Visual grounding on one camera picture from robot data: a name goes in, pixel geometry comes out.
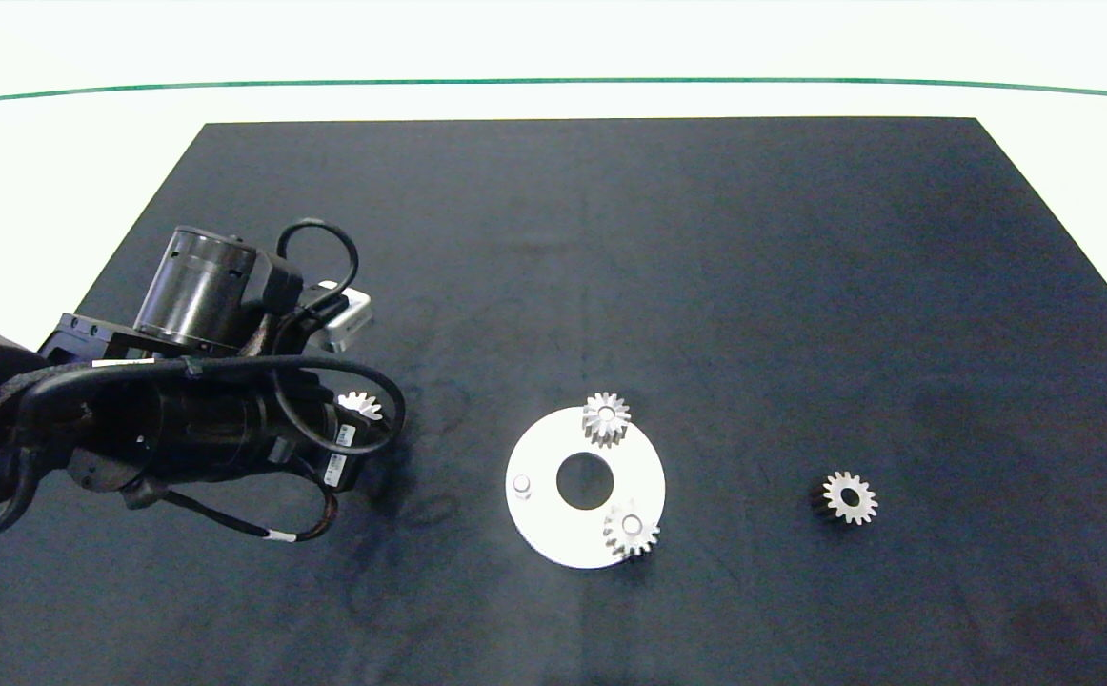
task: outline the wire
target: wire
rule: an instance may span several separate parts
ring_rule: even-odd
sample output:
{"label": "wire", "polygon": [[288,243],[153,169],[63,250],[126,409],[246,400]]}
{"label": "wire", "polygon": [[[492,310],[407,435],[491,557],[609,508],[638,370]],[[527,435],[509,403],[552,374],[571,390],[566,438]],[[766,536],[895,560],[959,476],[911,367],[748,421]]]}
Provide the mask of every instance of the wire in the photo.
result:
{"label": "wire", "polygon": [[[392,426],[392,430],[390,430],[385,438],[376,440],[376,443],[372,443],[370,446],[345,447],[333,444],[332,447],[337,448],[337,450],[331,451],[337,451],[340,455],[366,456],[396,444],[402,427],[405,426],[405,396],[401,394],[400,387],[392,380],[380,373],[380,371],[371,368],[368,365],[352,363],[352,361],[348,360],[334,360],[334,357],[318,357],[313,355],[204,357],[200,365],[192,365],[190,360],[187,360],[187,357],[182,357],[182,360],[155,360],[152,357],[152,363],[147,364],[75,368],[34,383],[34,385],[24,391],[24,395],[19,402],[17,424],[12,427],[12,439],[10,439],[13,446],[17,446],[17,462],[14,462],[17,465],[17,490],[13,491],[8,505],[0,512],[0,532],[8,529],[9,526],[14,524],[28,511],[32,496],[37,493],[40,477],[37,469],[37,456],[41,449],[41,443],[44,441],[41,439],[38,430],[38,423],[43,409],[50,407],[50,404],[56,401],[59,395],[76,394],[80,391],[104,386],[106,383],[167,377],[194,377],[195,370],[199,370],[200,376],[206,377],[221,376],[221,374],[252,373],[252,371],[275,371],[279,368],[328,368],[341,371],[341,373],[345,374],[356,374],[356,376],[368,378],[383,387],[385,394],[389,394],[390,398],[392,398],[393,412],[395,412],[396,418],[395,425]],[[304,470],[304,476],[312,479],[318,488],[321,488],[325,498],[325,511],[321,521],[318,521],[318,524],[313,526],[312,529],[296,534],[296,541],[309,541],[309,539],[314,539],[329,529],[329,524],[338,516],[338,500],[334,493],[332,493],[332,489],[315,478],[315,475],[312,472],[312,466],[302,460],[291,461],[300,466],[301,470]],[[236,518],[226,516],[223,512],[211,511],[205,505],[197,503],[192,498],[179,496],[178,498],[170,499],[169,502],[179,505],[180,507],[196,505],[196,507],[188,509],[214,518],[215,521],[219,521],[221,524],[231,526],[232,529],[239,531],[249,529],[245,532],[258,536],[261,534],[261,531],[265,531],[265,538],[271,538],[270,530],[236,520]],[[221,521],[219,518],[215,518],[215,513],[225,519]],[[239,522],[239,524],[232,526],[232,521]]]}
{"label": "wire", "polygon": [[35,453],[28,447],[19,448],[17,451],[17,490],[13,491],[10,500],[0,511],[0,531],[15,524],[17,520],[28,511],[28,505],[32,502],[32,496],[37,493],[39,481]]}
{"label": "wire", "polygon": [[[284,316],[283,320],[279,322],[278,331],[275,333],[273,344],[270,346],[271,354],[278,353],[279,342],[287,340],[287,332],[301,321],[300,318],[302,315],[311,316],[318,322],[321,322],[322,325],[327,324],[329,319],[335,316],[334,313],[329,313],[329,315],[321,318],[315,315],[314,311],[322,304],[328,303],[329,300],[340,297],[341,292],[344,291],[345,288],[350,285],[350,282],[354,281],[354,277],[358,277],[359,274],[359,248],[354,247],[353,240],[350,236],[345,235],[344,230],[338,229],[338,227],[332,226],[331,222],[324,222],[322,220],[318,220],[317,218],[302,218],[302,220],[293,222],[291,226],[287,227],[287,229],[283,229],[283,233],[278,236],[278,243],[275,252],[278,252],[280,258],[287,258],[287,246],[290,243],[291,236],[296,235],[296,231],[309,229],[309,227],[311,227],[311,229],[325,230],[328,233],[333,235],[338,240],[340,240],[340,242],[345,247],[345,256],[350,259],[350,270],[335,287],[332,287],[330,291],[324,292],[321,297],[318,297],[318,299],[313,300],[312,303],[309,303],[306,306],[301,305],[297,308],[294,312],[289,313],[289,315]],[[371,378],[371,381],[379,383],[379,385],[384,388],[385,394],[392,396],[395,412],[400,415],[397,418],[397,423],[400,424],[405,415],[405,399],[402,398],[401,391],[393,385],[392,380],[389,380],[383,374],[381,374],[379,378]],[[291,426],[296,427],[298,433],[309,439],[309,443],[313,443],[315,446],[331,453],[337,453],[337,455],[341,456],[370,455],[370,453],[383,449],[389,446],[389,444],[392,444],[392,439],[385,438],[371,444],[371,446],[354,449],[340,446],[340,444],[329,440],[319,434],[318,430],[307,425],[304,418],[296,412],[296,407],[291,405],[291,399],[289,399],[287,394],[283,393],[283,385],[279,380],[278,370],[270,370],[270,382],[273,383],[275,386],[275,402],[278,403],[278,406],[283,410],[283,415],[287,416],[287,422],[290,422]],[[401,399],[400,405],[397,405],[397,399]]]}
{"label": "wire", "polygon": [[301,531],[300,533],[275,531],[273,529],[266,529],[266,527],[262,526],[250,524],[248,521],[242,520],[242,518],[235,518],[229,516],[227,512],[216,511],[206,505],[197,502],[197,500],[190,498],[189,496],[184,496],[175,490],[167,491],[167,493],[163,496],[163,500],[165,500],[166,503],[185,508],[187,511],[200,513],[200,516],[215,521],[216,524],[227,526],[228,529],[239,531],[240,533],[248,533],[249,536],[256,536],[259,539],[268,539],[268,541],[287,541],[289,543],[311,541],[311,539],[317,539],[319,536],[328,531],[329,526],[331,526],[332,521],[338,518],[338,499],[334,497],[332,488],[329,488],[319,481],[315,474],[312,471],[312,466],[307,464],[304,460],[296,461],[301,464],[302,468],[304,468],[302,477],[304,477],[306,481],[311,481],[318,488],[321,488],[321,495],[324,497],[324,511],[321,513],[321,518],[318,522],[315,522],[315,524],[311,526],[310,529]]}
{"label": "wire", "polygon": [[[275,248],[275,252],[278,252],[280,258],[287,259],[287,247],[291,242],[291,236],[296,235],[296,231],[303,229],[321,229],[325,230],[327,233],[333,235],[338,240],[340,240],[343,247],[345,247],[345,256],[350,258],[350,270],[337,285],[332,287],[330,291],[324,292],[324,294],[318,297],[318,299],[311,301],[306,306],[298,308],[300,312],[306,312],[309,313],[310,316],[315,316],[314,311],[319,309],[319,306],[328,303],[329,300],[341,295],[341,292],[344,291],[345,288],[350,285],[350,282],[354,281],[354,278],[359,276],[359,248],[354,246],[353,240],[350,239],[350,236],[345,235],[344,230],[338,229],[338,227],[331,225],[331,222],[318,220],[318,218],[306,217],[300,221],[293,222],[291,226],[287,227],[287,229],[283,229],[283,233],[278,235],[278,243]],[[325,324],[325,321],[332,316],[334,315],[327,315],[324,320],[321,321],[321,324]],[[279,326],[279,332],[282,330],[283,326]]]}

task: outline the small gear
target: small gear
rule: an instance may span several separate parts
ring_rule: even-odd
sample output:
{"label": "small gear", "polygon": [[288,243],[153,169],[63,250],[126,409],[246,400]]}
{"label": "small gear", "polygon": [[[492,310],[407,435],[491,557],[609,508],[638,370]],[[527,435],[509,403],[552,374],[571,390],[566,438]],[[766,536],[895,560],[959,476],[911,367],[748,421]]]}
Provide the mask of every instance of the small gear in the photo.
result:
{"label": "small gear", "polygon": [[642,520],[632,507],[613,507],[604,518],[604,545],[609,545],[614,555],[631,558],[650,552],[658,533],[658,522]]}
{"label": "small gear", "polygon": [[380,422],[384,418],[380,413],[380,404],[375,402],[374,395],[363,394],[363,392],[338,395],[338,404],[341,407],[353,409],[353,412],[370,418],[372,422]]}
{"label": "small gear", "polygon": [[618,394],[590,395],[583,405],[583,435],[597,446],[615,446],[625,437],[631,414]]}
{"label": "small gear", "polygon": [[876,491],[858,474],[834,472],[816,491],[816,511],[845,520],[847,524],[870,524],[876,517]]}

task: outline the robotic arm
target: robotic arm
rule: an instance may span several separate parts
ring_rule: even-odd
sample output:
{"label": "robotic arm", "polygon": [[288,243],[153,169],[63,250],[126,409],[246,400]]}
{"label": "robotic arm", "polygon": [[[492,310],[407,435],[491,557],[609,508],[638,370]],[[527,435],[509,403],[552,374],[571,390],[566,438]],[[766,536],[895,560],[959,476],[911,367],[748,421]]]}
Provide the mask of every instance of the robotic arm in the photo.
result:
{"label": "robotic arm", "polygon": [[[287,260],[293,233],[321,229],[352,262],[340,282],[304,287]],[[275,252],[178,227],[133,326],[66,313],[38,353],[0,337],[0,531],[37,485],[65,469],[85,490],[117,491],[131,509],[169,502],[273,541],[307,541],[337,517],[366,459],[395,446],[400,387],[348,360],[303,355],[310,341],[344,352],[368,299],[349,285],[359,253],[319,220],[283,230]],[[337,396],[306,368],[354,374],[387,396]],[[179,484],[289,472],[324,499],[311,529],[249,524],[172,490]]]}

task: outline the white label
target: white label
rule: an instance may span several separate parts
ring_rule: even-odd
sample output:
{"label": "white label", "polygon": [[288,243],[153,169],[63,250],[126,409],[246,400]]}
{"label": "white label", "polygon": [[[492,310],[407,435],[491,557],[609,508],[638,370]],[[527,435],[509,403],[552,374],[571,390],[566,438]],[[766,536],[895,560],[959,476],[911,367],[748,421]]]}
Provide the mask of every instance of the white label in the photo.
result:
{"label": "white label", "polygon": [[[349,424],[341,425],[338,429],[338,437],[334,443],[339,446],[350,446],[354,439],[354,427]],[[325,485],[337,487],[341,481],[341,470],[345,468],[345,456],[338,453],[329,453],[329,466],[325,468]]]}
{"label": "white label", "polygon": [[154,357],[143,357],[143,360],[93,360],[93,367],[111,367],[113,365],[149,365],[154,364]]}

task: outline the white circular plate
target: white circular plate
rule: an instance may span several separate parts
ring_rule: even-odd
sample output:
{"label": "white circular plate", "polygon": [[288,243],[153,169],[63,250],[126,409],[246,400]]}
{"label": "white circular plate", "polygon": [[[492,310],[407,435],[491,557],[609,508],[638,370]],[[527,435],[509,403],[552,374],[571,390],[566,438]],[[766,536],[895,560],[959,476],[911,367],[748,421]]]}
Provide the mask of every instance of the white circular plate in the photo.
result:
{"label": "white circular plate", "polygon": [[[591,453],[613,472],[613,491],[591,511],[580,511],[557,490],[557,472],[567,457]],[[583,408],[563,408],[530,426],[507,462],[507,508],[516,529],[555,563],[577,569],[615,564],[622,555],[604,543],[604,518],[617,505],[642,521],[663,516],[663,465],[651,440],[629,425],[625,437],[600,447],[583,434]]]}

